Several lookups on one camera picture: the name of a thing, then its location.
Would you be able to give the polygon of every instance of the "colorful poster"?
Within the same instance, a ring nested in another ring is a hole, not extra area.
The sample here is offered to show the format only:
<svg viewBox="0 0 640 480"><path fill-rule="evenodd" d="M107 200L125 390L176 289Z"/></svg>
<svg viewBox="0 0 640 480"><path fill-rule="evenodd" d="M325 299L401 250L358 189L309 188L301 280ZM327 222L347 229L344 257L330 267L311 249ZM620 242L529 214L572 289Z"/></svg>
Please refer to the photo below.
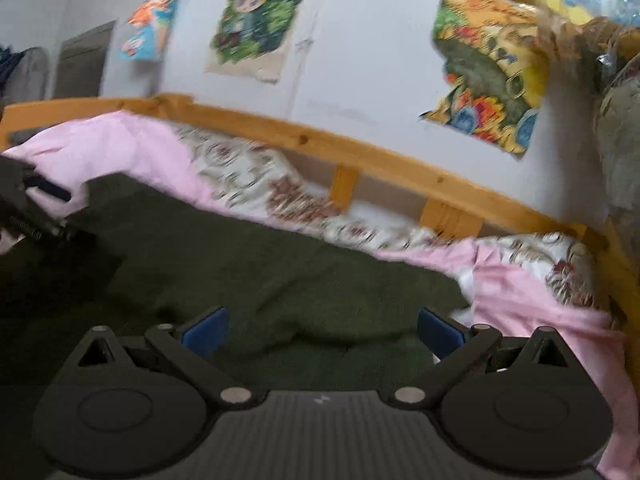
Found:
<svg viewBox="0 0 640 480"><path fill-rule="evenodd" d="M509 0L441 0L433 41L452 89L421 118L521 156L546 90L534 10Z"/></svg>
<svg viewBox="0 0 640 480"><path fill-rule="evenodd" d="M120 57L158 61L162 57L178 0L147 0L127 23L138 32L122 46Z"/></svg>
<svg viewBox="0 0 640 480"><path fill-rule="evenodd" d="M210 44L207 72L275 82L302 0L227 0Z"/></svg>

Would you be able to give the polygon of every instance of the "metal screw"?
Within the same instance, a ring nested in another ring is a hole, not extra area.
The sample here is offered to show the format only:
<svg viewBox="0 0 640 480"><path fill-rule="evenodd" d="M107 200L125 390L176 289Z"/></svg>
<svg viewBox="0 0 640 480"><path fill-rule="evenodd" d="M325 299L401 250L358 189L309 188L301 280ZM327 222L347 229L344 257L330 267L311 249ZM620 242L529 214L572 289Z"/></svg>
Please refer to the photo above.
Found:
<svg viewBox="0 0 640 480"><path fill-rule="evenodd" d="M424 400L427 395L420 388L416 388L415 386L405 386L404 388L396 390L394 396L397 400L404 402L405 404L417 404Z"/></svg>
<svg viewBox="0 0 640 480"><path fill-rule="evenodd" d="M229 404L242 404L250 400L251 397L251 392L242 386L232 386L231 388L225 388L220 392L220 399L228 402Z"/></svg>

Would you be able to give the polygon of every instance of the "gray door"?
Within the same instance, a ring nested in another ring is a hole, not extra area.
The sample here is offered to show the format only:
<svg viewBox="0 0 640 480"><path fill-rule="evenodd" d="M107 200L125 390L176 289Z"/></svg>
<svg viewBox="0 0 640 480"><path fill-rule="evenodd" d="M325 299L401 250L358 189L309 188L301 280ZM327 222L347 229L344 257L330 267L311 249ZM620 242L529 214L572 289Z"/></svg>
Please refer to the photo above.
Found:
<svg viewBox="0 0 640 480"><path fill-rule="evenodd" d="M101 25L62 44L54 99L98 97L114 24Z"/></svg>

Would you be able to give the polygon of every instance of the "anime poster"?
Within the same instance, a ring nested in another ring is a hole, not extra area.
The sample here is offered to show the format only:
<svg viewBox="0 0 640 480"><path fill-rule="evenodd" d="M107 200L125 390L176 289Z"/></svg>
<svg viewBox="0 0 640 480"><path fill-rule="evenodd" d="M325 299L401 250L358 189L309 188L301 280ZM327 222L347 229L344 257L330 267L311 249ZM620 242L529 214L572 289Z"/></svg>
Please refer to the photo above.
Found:
<svg viewBox="0 0 640 480"><path fill-rule="evenodd" d="M178 0L147 0L143 3L127 22L138 32L122 46L120 56L124 59L161 59L177 5Z"/></svg>
<svg viewBox="0 0 640 480"><path fill-rule="evenodd" d="M521 156L548 78L532 7L509 0L441 0L433 41L451 91L421 118Z"/></svg>
<svg viewBox="0 0 640 480"><path fill-rule="evenodd" d="M227 0L210 44L207 72L275 82L302 0Z"/></svg>

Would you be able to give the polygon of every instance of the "blue gripper pad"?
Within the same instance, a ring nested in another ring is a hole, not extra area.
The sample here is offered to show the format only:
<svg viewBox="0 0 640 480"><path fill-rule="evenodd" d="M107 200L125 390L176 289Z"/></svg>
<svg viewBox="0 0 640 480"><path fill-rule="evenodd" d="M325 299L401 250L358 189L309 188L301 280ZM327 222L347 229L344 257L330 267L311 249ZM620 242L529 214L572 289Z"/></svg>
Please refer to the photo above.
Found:
<svg viewBox="0 0 640 480"><path fill-rule="evenodd" d="M184 330L180 343L194 354L207 358L222 345L228 330L229 312L226 308L219 308Z"/></svg>
<svg viewBox="0 0 640 480"><path fill-rule="evenodd" d="M444 359L465 343L465 331L426 308L418 314L418 337L438 359Z"/></svg>

